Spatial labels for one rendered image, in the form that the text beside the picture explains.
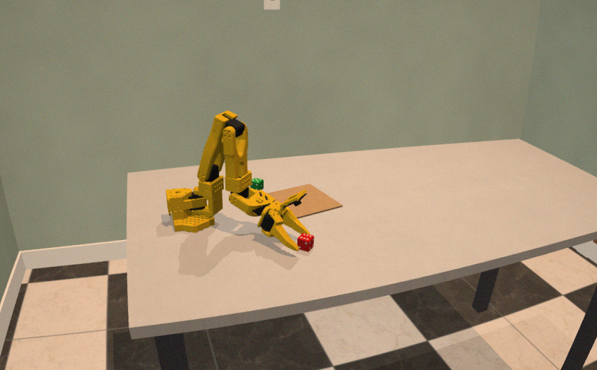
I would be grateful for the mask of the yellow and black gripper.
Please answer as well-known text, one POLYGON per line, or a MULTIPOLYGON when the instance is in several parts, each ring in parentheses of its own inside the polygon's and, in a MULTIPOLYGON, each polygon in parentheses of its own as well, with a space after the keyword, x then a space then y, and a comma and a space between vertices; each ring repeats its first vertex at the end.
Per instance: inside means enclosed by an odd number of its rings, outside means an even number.
POLYGON ((298 245, 289 237, 282 224, 291 227, 300 234, 310 234, 304 225, 295 217, 291 209, 287 206, 301 204, 301 199, 307 194, 306 190, 290 196, 283 203, 274 201, 270 206, 266 206, 261 213, 261 218, 257 227, 268 237, 276 237, 282 244, 289 249, 299 251, 298 245))

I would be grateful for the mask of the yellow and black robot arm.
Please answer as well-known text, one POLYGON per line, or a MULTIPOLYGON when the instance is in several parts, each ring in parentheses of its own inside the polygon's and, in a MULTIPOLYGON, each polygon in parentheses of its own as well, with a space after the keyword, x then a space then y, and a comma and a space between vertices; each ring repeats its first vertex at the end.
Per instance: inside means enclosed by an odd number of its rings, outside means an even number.
POLYGON ((197 173, 199 186, 194 187, 194 192, 187 188, 168 189, 176 232, 196 233, 215 225, 214 215, 223 209, 224 179, 219 172, 224 160, 225 190, 230 191, 231 204, 249 216, 258 217, 275 201, 264 191, 249 187, 252 173, 247 170, 248 130, 236 118, 230 111, 215 116, 197 173))

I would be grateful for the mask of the tan flat mat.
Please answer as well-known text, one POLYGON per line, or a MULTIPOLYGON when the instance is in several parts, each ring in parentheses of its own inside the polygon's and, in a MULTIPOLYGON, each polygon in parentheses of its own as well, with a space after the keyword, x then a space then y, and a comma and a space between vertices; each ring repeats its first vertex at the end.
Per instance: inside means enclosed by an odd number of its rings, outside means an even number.
POLYGON ((292 204, 287 206, 291 209, 291 211, 297 219, 343 207, 343 205, 341 205, 339 202, 335 201, 330 196, 327 196, 325 193, 312 186, 311 184, 296 186, 280 191, 274 191, 268 193, 268 195, 275 198, 275 202, 279 201, 283 203, 290 196, 299 193, 305 189, 307 191, 307 194, 300 200, 300 205, 295 206, 294 204, 292 204))

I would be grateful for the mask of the red die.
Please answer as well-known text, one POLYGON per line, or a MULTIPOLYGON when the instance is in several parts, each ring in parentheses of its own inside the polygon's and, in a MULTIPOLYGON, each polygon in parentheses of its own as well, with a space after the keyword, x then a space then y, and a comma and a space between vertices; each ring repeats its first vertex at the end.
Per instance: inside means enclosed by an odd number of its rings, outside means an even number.
POLYGON ((310 251, 310 249, 314 246, 314 236, 302 233, 297 238, 297 245, 299 246, 300 250, 310 251))

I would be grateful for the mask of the green die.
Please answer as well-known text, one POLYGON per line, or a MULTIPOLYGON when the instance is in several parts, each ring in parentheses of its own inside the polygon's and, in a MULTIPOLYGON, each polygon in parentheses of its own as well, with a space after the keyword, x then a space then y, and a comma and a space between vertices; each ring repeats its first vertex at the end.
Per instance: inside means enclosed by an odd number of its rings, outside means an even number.
POLYGON ((264 188, 264 180, 263 179, 258 179, 258 178, 254 178, 252 179, 252 185, 250 186, 250 188, 255 189, 255 190, 262 190, 264 188))

